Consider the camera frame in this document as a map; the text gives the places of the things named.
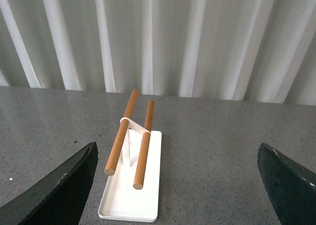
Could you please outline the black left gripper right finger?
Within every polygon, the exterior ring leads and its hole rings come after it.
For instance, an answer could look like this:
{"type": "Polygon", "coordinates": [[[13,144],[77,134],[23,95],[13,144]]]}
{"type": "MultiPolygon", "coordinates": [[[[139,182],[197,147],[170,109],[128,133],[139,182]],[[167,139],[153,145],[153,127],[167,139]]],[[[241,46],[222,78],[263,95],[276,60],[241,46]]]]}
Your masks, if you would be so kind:
{"type": "Polygon", "coordinates": [[[316,174],[262,143],[258,169],[270,202],[282,225],[316,223],[316,174]]]}

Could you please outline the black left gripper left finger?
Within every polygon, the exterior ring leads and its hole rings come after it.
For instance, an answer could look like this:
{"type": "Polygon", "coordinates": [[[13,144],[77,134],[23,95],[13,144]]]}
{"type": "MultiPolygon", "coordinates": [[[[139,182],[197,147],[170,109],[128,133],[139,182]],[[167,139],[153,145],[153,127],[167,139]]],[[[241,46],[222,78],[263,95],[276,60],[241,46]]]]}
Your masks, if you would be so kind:
{"type": "Polygon", "coordinates": [[[0,209],[2,225],[77,225],[98,163],[91,142],[0,209]]]}

